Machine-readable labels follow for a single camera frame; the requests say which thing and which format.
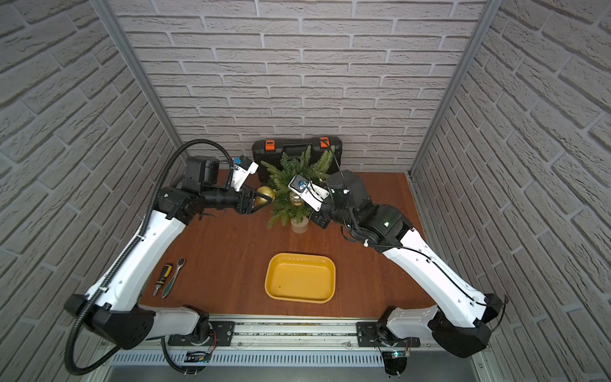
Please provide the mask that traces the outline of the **shiny gold ball ornament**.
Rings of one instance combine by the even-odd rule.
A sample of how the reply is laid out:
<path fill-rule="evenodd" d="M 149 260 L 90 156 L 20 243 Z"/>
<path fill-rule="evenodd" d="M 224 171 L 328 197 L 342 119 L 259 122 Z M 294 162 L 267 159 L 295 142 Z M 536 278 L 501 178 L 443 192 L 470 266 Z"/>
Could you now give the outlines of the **shiny gold ball ornament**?
<path fill-rule="evenodd" d="M 304 200 L 295 192 L 290 192 L 289 201 L 295 207 L 304 205 Z"/>

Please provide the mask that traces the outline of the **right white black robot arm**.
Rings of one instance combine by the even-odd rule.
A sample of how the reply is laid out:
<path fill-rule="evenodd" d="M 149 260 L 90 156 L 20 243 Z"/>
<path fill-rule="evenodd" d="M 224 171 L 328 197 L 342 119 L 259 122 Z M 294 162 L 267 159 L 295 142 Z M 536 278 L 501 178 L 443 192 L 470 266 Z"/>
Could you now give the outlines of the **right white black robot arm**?
<path fill-rule="evenodd" d="M 493 333 L 488 323 L 502 313 L 505 302 L 462 279 L 396 207 L 374 203 L 358 175 L 340 171 L 325 186 L 297 177 L 290 188 L 312 208 L 313 222 L 322 228 L 339 224 L 353 240 L 398 265 L 434 300 L 430 308 L 388 308 L 379 321 L 381 337 L 432 339 L 461 358 L 488 346 Z"/>

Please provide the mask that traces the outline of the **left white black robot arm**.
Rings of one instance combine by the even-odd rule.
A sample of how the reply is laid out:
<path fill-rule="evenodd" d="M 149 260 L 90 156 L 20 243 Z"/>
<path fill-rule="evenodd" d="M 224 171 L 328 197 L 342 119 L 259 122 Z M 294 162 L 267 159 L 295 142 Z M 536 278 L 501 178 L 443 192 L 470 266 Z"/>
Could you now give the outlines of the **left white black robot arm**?
<path fill-rule="evenodd" d="M 173 335 L 206 342 L 212 330 L 207 313 L 193 307 L 145 307 L 138 301 L 162 255 L 195 216 L 206 209 L 233 209 L 243 215 L 260 209 L 259 193 L 245 184 L 258 164 L 244 156 L 234 159 L 227 186 L 216 183 L 219 165 L 217 159 L 189 157 L 184 174 L 160 190 L 145 231 L 135 234 L 135 247 L 127 259 L 114 262 L 116 273 L 106 273 L 111 278 L 108 285 L 97 282 L 86 294 L 72 295 L 65 310 L 78 317 L 92 302 L 84 324 L 123 350 Z"/>

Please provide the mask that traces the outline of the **white tree pot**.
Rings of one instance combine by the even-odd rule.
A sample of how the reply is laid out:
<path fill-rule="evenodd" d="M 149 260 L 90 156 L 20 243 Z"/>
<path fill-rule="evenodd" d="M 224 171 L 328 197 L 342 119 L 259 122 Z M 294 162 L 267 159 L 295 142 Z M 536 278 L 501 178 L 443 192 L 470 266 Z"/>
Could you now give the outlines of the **white tree pot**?
<path fill-rule="evenodd" d="M 297 234 L 303 234 L 308 230 L 309 223 L 309 219 L 305 216 L 300 219 L 291 219 L 291 229 Z"/>

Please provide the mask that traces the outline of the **black tool case orange latches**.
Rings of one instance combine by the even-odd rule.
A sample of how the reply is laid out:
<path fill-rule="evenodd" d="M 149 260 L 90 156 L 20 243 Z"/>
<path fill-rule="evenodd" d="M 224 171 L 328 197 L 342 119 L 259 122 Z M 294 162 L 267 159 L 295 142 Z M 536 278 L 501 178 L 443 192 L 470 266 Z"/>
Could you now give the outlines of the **black tool case orange latches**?
<path fill-rule="evenodd" d="M 280 169 L 280 161 L 283 154 L 287 154 L 289 159 L 298 159 L 302 153 L 306 152 L 308 147 L 311 147 L 311 162 L 317 162 L 323 152 L 335 147 L 335 158 L 337 162 L 332 160 L 329 167 L 329 173 L 333 174 L 339 170 L 341 164 L 342 146 L 341 139 L 337 136 L 318 136 L 313 138 L 275 138 L 261 139 L 252 144 L 252 157 L 259 164 L 257 175 L 261 184 L 267 183 L 270 178 L 269 171 L 261 165 L 261 162 L 267 162 Z"/>

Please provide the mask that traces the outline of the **yellow plastic tray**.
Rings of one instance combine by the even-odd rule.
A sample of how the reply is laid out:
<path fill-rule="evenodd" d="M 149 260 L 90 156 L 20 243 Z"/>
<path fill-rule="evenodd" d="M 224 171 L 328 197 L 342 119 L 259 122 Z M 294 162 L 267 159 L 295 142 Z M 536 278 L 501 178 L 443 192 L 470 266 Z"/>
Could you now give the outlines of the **yellow plastic tray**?
<path fill-rule="evenodd" d="M 268 264 L 264 289 L 272 299 L 324 304 L 335 288 L 336 266 L 328 257 L 278 253 Z"/>

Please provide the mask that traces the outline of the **yellow black screwdriver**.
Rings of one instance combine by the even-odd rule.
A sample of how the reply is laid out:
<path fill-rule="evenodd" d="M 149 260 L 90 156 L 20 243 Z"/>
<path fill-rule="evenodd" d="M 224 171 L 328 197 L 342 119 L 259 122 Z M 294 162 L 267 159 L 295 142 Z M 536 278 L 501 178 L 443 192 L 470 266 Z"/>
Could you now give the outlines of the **yellow black screwdriver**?
<path fill-rule="evenodd" d="M 171 274 L 173 270 L 173 265 L 172 264 L 165 264 L 160 272 L 160 275 L 158 277 L 157 282 L 155 283 L 155 288 L 154 288 L 154 292 L 153 292 L 153 296 L 156 296 L 159 291 L 161 290 L 161 288 L 164 286 L 165 282 L 167 281 L 167 278 L 169 277 L 169 275 Z"/>

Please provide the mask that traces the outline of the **teal handled ratchet wrench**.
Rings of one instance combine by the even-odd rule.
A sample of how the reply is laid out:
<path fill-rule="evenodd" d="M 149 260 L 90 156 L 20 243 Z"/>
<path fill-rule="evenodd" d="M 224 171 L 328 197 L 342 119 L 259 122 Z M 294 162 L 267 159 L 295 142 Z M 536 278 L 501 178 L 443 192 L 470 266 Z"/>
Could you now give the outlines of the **teal handled ratchet wrench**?
<path fill-rule="evenodd" d="M 185 258 L 180 258 L 176 264 L 176 269 L 174 271 L 174 274 L 172 276 L 172 278 L 170 279 L 170 281 L 167 283 L 167 285 L 165 286 L 163 293 L 162 293 L 162 297 L 165 299 L 170 292 L 172 291 L 173 285 L 175 284 L 179 272 L 180 270 L 183 268 L 183 266 L 186 264 L 186 259 Z"/>

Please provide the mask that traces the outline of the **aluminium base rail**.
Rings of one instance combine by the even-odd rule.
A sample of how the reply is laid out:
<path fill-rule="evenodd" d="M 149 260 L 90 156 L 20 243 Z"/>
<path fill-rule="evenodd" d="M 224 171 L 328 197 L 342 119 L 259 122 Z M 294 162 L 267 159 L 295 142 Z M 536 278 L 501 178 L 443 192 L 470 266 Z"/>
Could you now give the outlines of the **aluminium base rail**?
<path fill-rule="evenodd" d="M 414 358 L 417 353 L 444 353 L 433 339 L 419 334 L 418 348 L 359 347 L 356 323 L 365 319 L 212 316 L 235 322 L 229 346 L 169 346 L 159 340 L 122 350 L 113 366 L 161 366 L 173 361 L 182 367 L 382 367 L 383 356 Z"/>

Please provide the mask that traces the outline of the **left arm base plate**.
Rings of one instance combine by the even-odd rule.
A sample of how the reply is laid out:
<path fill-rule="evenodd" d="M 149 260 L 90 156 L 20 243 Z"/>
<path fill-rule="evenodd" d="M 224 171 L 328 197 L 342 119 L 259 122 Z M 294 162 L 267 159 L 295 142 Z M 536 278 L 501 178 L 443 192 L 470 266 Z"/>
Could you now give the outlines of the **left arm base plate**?
<path fill-rule="evenodd" d="M 235 322 L 205 320 L 197 324 L 192 334 L 169 336 L 166 343 L 169 346 L 229 346 L 234 329 Z"/>

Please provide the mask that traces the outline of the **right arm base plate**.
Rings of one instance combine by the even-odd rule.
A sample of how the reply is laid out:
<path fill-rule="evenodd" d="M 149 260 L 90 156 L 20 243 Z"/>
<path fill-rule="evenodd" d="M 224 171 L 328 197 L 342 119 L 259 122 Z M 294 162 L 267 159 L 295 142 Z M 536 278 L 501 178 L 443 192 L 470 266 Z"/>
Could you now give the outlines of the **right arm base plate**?
<path fill-rule="evenodd" d="M 418 337 L 399 339 L 385 325 L 378 322 L 356 323 L 356 334 L 359 347 L 418 348 L 421 346 Z"/>

